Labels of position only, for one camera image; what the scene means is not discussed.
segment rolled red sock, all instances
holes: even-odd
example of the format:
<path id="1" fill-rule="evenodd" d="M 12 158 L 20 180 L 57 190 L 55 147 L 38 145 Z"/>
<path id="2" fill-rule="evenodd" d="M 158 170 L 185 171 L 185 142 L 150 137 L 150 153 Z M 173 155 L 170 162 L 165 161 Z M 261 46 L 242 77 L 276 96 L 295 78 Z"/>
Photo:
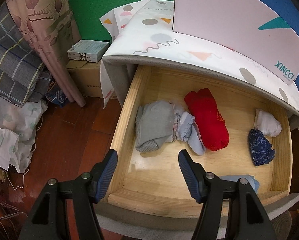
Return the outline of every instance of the rolled red sock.
<path id="1" fill-rule="evenodd" d="M 185 98 L 202 136 L 206 148 L 217 151 L 229 143 L 225 120 L 217 109 L 216 101 L 208 88 L 189 92 Z"/>

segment bolt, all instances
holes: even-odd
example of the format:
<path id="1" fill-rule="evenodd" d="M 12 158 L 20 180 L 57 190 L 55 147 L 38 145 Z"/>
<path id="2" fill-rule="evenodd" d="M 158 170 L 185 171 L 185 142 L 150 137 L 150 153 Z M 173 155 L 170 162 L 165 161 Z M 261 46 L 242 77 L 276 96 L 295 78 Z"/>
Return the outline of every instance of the bolt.
<path id="1" fill-rule="evenodd" d="M 84 173 L 82 174 L 82 178 L 83 178 L 83 179 L 88 179 L 90 176 L 91 176 L 91 174 L 90 174 L 89 172 L 84 172 Z"/>
<path id="2" fill-rule="evenodd" d="M 213 179 L 213 178 L 215 177 L 214 174 L 211 173 L 211 172 L 206 173 L 205 176 L 206 176 L 206 178 L 208 178 L 208 179 Z"/>
<path id="3" fill-rule="evenodd" d="M 56 183 L 56 179 L 50 179 L 49 181 L 48 181 L 48 185 L 54 185 Z"/>
<path id="4" fill-rule="evenodd" d="M 243 185 L 246 185 L 248 183 L 248 180 L 245 178 L 240 178 L 239 182 L 242 183 Z"/>

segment cardboard box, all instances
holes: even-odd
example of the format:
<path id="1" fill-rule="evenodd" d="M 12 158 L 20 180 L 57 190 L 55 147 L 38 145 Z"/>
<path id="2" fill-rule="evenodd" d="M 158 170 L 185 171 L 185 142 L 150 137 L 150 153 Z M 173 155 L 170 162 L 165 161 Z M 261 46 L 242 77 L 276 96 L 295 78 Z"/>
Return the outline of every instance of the cardboard box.
<path id="1" fill-rule="evenodd" d="M 80 40 L 67 54 L 69 59 L 99 62 L 108 47 L 109 43 L 105 41 Z"/>
<path id="2" fill-rule="evenodd" d="M 84 96 L 97 98 L 103 97 L 102 89 L 100 87 L 100 61 L 94 63 L 70 60 L 66 68 Z M 115 92 L 112 94 L 111 98 L 117 99 Z"/>
<path id="3" fill-rule="evenodd" d="M 260 0 L 175 0 L 173 31 L 233 49 L 291 84 L 299 36 Z"/>

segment brown cardboard box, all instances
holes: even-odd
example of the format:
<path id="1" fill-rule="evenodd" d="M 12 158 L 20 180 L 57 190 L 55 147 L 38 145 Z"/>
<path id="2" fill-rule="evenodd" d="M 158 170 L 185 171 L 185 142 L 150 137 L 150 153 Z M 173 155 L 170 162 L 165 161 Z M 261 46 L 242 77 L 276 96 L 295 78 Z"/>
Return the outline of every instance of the brown cardboard box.
<path id="1" fill-rule="evenodd" d="M 100 88 L 100 61 L 94 63 L 70 60 L 66 68 L 83 95 L 97 98 L 103 97 L 102 89 Z M 117 99 L 115 92 L 111 98 Z"/>

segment wooden furniture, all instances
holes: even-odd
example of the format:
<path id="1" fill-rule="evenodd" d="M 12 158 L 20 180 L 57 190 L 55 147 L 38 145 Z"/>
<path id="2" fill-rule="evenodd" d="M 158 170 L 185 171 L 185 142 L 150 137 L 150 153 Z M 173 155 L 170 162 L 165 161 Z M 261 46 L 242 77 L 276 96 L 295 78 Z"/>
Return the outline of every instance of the wooden furniture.
<path id="1" fill-rule="evenodd" d="M 175 101 L 185 109 L 184 96 L 209 88 L 229 131 L 229 145 L 217 152 L 196 155 L 187 143 L 165 143 L 148 153 L 135 150 L 135 116 L 140 105 L 157 100 Z M 281 123 L 282 132 L 268 138 L 276 150 L 274 160 L 255 167 L 248 150 L 247 136 L 253 128 L 255 110 L 261 108 Z M 151 66 L 139 66 L 127 94 L 111 148 L 118 153 L 118 164 L 104 199 L 128 210 L 175 218 L 197 218 L 201 205 L 187 189 L 178 165 L 178 152 L 186 149 L 194 162 L 218 176 L 250 174 L 260 182 L 263 205 L 289 194 L 292 172 L 291 133 L 284 108 L 236 85 L 203 75 Z M 228 213 L 223 203 L 222 215 Z"/>

